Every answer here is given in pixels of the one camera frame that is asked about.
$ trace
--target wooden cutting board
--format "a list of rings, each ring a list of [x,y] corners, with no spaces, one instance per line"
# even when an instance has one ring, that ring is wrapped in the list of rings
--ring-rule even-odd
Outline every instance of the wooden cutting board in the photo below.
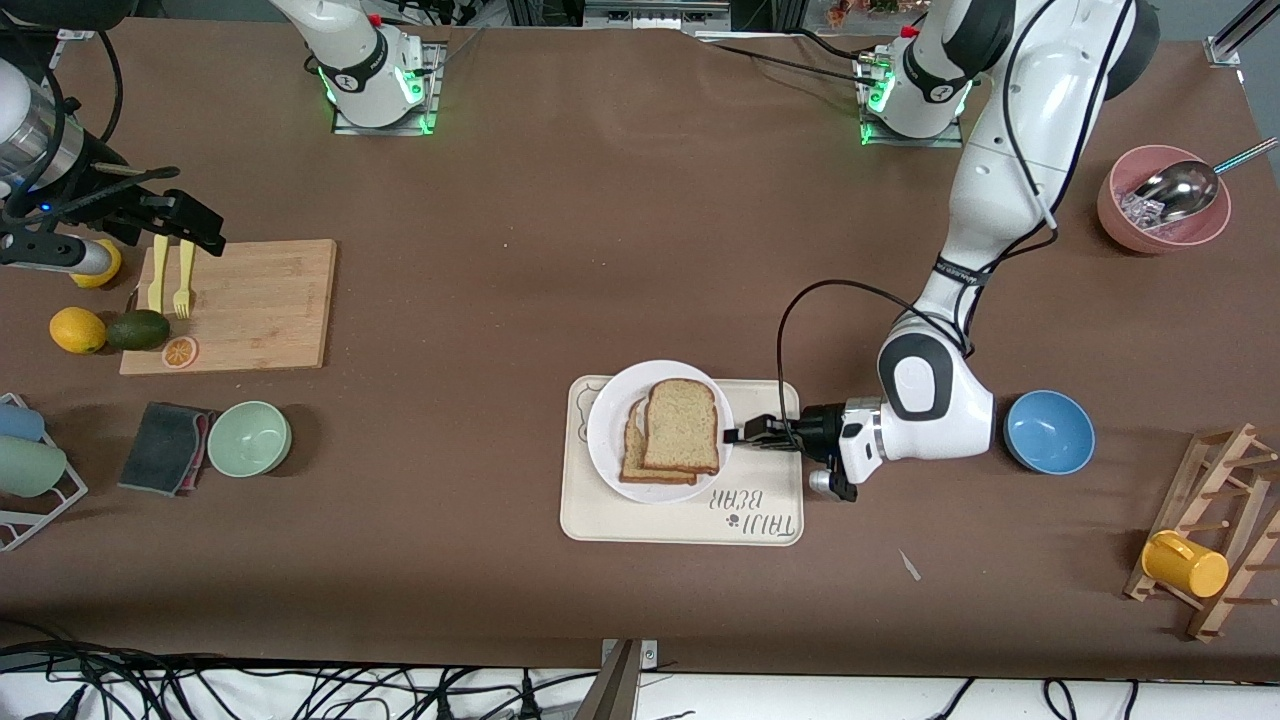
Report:
[[[138,307],[147,306],[152,249],[140,279]],[[338,245],[332,240],[227,243],[221,258],[196,251],[191,318],[179,320],[173,293],[180,281],[178,243],[169,249],[164,314],[173,337],[191,336],[200,355],[170,370],[159,350],[124,352],[122,375],[223,373],[324,365],[329,300]]]

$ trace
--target white wire rack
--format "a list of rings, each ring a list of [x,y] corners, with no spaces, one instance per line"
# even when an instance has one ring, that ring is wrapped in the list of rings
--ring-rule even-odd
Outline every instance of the white wire rack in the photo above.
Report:
[[[27,406],[20,397],[12,392],[0,396],[0,405],[17,405],[18,407]],[[54,438],[49,437],[47,432],[45,433],[45,437],[41,438],[41,442],[50,447],[58,447]],[[49,512],[44,514],[5,510],[4,501],[0,500],[0,552],[9,552],[31,539],[31,537],[38,533],[45,525],[52,523],[54,518],[58,518],[65,512],[68,507],[76,505],[76,501],[88,495],[88,487],[84,484],[84,480],[81,479],[79,474],[72,468],[70,462],[68,462],[67,471],[63,473],[58,484],[46,492],[45,496],[49,496],[50,493],[58,497],[59,503],[58,507],[54,507]]]

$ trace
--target mug handle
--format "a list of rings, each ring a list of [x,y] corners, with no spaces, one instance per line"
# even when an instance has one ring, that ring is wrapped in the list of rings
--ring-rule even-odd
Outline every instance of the mug handle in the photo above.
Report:
[[[1192,560],[1193,557],[1196,557],[1196,551],[1192,550],[1189,544],[1187,544],[1187,541],[1175,536],[1174,533],[1160,534],[1155,539],[1160,541],[1161,544],[1172,550],[1178,555],[1181,555],[1187,560]]]

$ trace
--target wooden rack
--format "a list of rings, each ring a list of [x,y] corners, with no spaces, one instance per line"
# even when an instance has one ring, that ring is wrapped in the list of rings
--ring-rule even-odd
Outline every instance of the wooden rack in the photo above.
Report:
[[[1280,565],[1266,564],[1271,550],[1280,542],[1280,505],[1267,515],[1261,532],[1254,533],[1271,487],[1271,473],[1277,471],[1271,464],[1280,460],[1280,454],[1258,442],[1257,436],[1257,428],[1244,424],[1234,430],[1192,438],[1147,537],[1149,541],[1156,533],[1169,529],[1183,537],[1225,529],[1225,548],[1219,552],[1226,557],[1230,573],[1222,592],[1203,601],[1194,598],[1144,574],[1140,559],[1124,588],[1125,594],[1138,601],[1147,600],[1158,589],[1194,607],[1196,615],[1187,626],[1187,634],[1202,642],[1221,637],[1226,616],[1238,606],[1280,605],[1275,598],[1244,597],[1257,573],[1280,570]],[[1219,501],[1235,502],[1231,519],[1202,523],[1204,511]]]

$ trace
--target blue bowl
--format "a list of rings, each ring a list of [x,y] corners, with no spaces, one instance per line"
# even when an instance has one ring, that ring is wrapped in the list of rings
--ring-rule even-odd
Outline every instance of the blue bowl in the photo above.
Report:
[[[1005,442],[1019,462],[1047,475],[1070,475],[1093,457],[1093,423],[1080,404],[1051,389],[1018,398],[1005,418]]]

